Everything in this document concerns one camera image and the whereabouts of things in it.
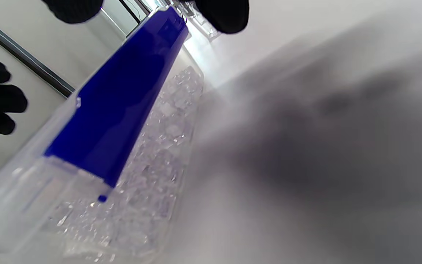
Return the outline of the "person's right hand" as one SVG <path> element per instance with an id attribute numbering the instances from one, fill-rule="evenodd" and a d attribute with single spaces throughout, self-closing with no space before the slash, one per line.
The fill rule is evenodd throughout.
<path id="1" fill-rule="evenodd" d="M 48 9 L 62 22 L 77 25 L 95 17 L 102 0 L 44 0 Z M 201 15 L 218 31 L 236 34 L 248 25 L 248 0 L 193 0 Z"/>

